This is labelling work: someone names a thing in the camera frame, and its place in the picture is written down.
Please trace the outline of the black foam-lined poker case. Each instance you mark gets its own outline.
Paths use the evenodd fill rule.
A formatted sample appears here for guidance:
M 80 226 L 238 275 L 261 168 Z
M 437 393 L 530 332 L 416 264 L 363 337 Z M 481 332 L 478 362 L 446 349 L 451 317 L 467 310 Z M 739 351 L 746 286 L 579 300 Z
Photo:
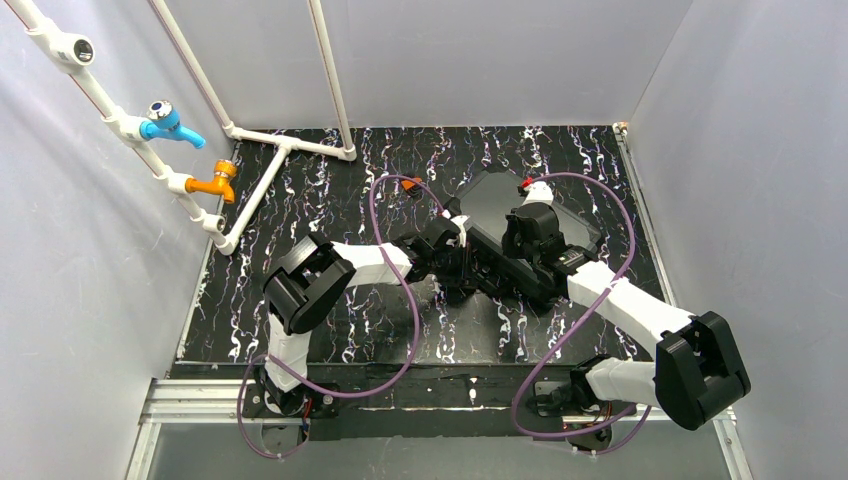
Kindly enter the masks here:
M 447 200 L 452 217 L 466 218 L 466 242 L 433 272 L 438 283 L 460 297 L 519 295 L 540 312 L 566 298 L 568 277 L 598 259 L 604 240 L 545 187 L 506 170 L 485 171 Z

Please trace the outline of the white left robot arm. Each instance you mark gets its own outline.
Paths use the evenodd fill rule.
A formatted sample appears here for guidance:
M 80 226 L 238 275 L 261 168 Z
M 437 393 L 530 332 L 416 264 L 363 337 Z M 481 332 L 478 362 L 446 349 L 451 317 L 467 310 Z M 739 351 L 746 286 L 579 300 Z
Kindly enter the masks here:
M 377 245 L 331 242 L 319 233 L 298 242 L 263 285 L 270 322 L 266 388 L 288 394 L 303 383 L 311 332 L 346 290 L 377 284 L 408 288 L 429 275 L 448 275 L 452 257 L 467 244 L 468 220 L 446 214 L 421 232 Z

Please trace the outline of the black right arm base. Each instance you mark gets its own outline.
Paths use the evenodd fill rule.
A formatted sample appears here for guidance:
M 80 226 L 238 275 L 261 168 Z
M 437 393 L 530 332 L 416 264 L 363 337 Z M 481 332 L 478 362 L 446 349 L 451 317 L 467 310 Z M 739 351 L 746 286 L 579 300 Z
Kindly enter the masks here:
M 613 403 L 599 400 L 592 392 L 586 376 L 591 367 L 595 367 L 601 361 L 610 358 L 610 355 L 601 354 L 578 364 L 570 371 L 567 381 L 557 383 L 553 388 L 543 393 L 531 395 L 525 401 L 525 406 L 540 417 L 562 417 L 577 414 L 594 416 L 593 420 L 585 425 L 565 424 L 564 430 L 588 428 L 607 421 L 613 415 Z M 605 427 L 591 433 L 570 437 L 568 442 L 578 451 L 590 453 L 592 450 L 607 449 L 611 445 L 612 437 L 612 428 Z

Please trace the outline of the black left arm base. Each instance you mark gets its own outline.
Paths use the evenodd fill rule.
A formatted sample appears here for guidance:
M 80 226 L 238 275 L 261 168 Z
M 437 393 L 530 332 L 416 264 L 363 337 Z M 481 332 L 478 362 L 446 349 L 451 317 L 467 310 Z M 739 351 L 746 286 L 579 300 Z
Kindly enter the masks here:
M 263 365 L 246 367 L 236 398 L 236 421 L 246 446 L 258 456 L 275 461 L 284 461 L 302 451 L 310 441 L 311 421 L 338 415 L 339 386 L 318 386 L 315 390 L 298 384 L 283 392 L 273 384 Z M 258 445 L 247 432 L 245 420 L 250 418 L 293 419 L 295 445 L 288 450 Z

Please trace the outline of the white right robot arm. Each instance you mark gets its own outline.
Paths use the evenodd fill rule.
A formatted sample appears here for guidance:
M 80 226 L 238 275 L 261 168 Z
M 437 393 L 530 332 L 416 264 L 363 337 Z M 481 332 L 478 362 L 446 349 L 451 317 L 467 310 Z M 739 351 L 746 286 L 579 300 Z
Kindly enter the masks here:
M 581 409 L 612 401 L 661 408 L 696 430 L 752 389 L 731 326 L 721 315 L 669 305 L 569 245 L 553 207 L 531 202 L 506 216 L 506 256 L 529 262 L 543 286 L 623 329 L 648 361 L 599 355 L 579 364 L 551 399 Z

